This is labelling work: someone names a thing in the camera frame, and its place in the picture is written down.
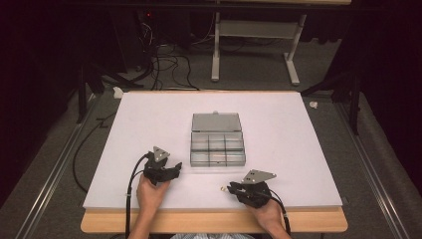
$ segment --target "dark background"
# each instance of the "dark background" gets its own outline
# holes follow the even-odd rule
[[[359,16],[353,21],[340,14],[309,14],[302,41],[319,38],[323,44],[347,33],[327,76],[349,69],[363,56],[365,61],[358,71],[361,90],[421,192],[422,17],[416,3],[416,0],[353,1],[355,8],[393,9],[387,14]],[[2,205],[49,128],[67,109],[68,99],[78,86],[81,65],[95,61],[113,72],[124,72],[140,64],[138,56],[142,49],[133,39],[136,25],[132,15],[124,11],[70,10],[56,1],[24,0],[0,3],[0,9]],[[184,48],[189,48],[190,32],[198,37],[206,34],[208,28],[202,26],[209,26],[210,16],[187,12],[154,14],[162,37]],[[365,49],[364,54],[359,55],[358,49]]]

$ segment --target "person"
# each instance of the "person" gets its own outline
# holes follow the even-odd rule
[[[136,196],[139,203],[139,214],[130,231],[130,239],[146,239],[149,236],[154,216],[161,205],[167,188],[171,181],[163,182],[159,186],[153,185],[143,174],[139,178]],[[246,205],[248,210],[255,216],[259,225],[274,239],[290,239],[281,221],[279,204],[270,200],[261,208],[254,208]]]

